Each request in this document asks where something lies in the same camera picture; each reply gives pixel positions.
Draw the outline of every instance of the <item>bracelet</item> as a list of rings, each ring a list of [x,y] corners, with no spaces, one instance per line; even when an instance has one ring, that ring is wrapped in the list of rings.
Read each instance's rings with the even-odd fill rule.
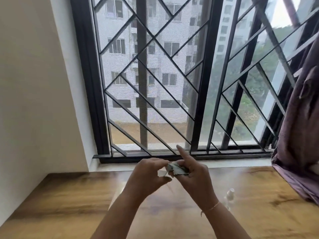
[[[209,212],[209,211],[213,210],[219,203],[220,203],[220,201],[218,201],[218,203],[216,205],[214,205],[212,208],[208,209],[207,211],[202,211],[200,213],[200,217],[202,216],[203,213],[206,213],[206,212]]]

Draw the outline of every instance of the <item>wooden surface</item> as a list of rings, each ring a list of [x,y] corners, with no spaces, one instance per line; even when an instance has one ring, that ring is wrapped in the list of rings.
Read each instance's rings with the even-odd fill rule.
[[[252,238],[319,238],[319,208],[303,201],[273,168],[216,168],[210,173],[220,199],[229,188],[235,189],[232,213]],[[129,175],[49,175],[0,227],[0,238],[89,239]],[[215,236],[174,179],[144,201],[128,238]]]

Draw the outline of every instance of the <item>wall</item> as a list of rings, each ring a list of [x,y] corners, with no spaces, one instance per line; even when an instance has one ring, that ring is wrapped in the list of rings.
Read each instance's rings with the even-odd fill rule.
[[[95,153],[68,0],[52,6],[0,1],[0,225],[46,174],[88,171]]]

